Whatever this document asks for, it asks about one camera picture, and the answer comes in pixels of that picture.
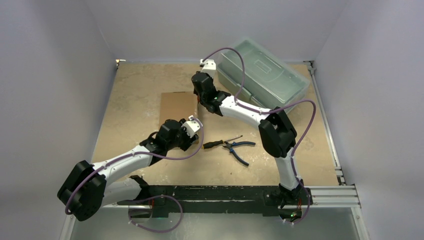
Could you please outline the brown cardboard express box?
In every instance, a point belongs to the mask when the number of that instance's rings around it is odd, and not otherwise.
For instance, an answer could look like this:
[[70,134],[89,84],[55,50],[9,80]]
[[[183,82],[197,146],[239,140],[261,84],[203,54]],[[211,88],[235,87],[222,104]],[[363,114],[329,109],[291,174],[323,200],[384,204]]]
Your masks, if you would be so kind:
[[198,116],[198,98],[192,91],[163,92],[160,95],[158,130],[167,120],[189,120]]

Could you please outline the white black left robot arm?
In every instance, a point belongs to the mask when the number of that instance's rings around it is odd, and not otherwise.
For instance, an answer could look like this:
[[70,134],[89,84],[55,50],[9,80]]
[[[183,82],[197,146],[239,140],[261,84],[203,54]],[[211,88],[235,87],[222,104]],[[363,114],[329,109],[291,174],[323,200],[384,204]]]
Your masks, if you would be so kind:
[[57,192],[57,198],[65,206],[65,214],[85,221],[104,205],[113,203],[111,197],[118,202],[146,203],[149,191],[141,178],[120,179],[161,160],[181,161],[182,157],[168,156],[168,152],[174,148],[187,151],[203,132],[203,124],[193,116],[189,120],[168,119],[158,131],[123,154],[96,163],[78,162]]

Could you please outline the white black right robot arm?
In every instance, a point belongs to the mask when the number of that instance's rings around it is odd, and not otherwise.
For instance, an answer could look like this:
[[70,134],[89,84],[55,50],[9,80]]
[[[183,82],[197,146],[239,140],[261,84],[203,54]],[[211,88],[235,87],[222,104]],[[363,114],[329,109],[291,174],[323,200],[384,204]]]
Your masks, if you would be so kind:
[[285,111],[268,114],[268,108],[236,102],[230,93],[217,90],[213,78],[204,72],[197,71],[191,82],[199,103],[208,112],[240,120],[259,131],[264,150],[275,157],[282,200],[288,204],[298,200],[301,177],[294,156],[297,131]]

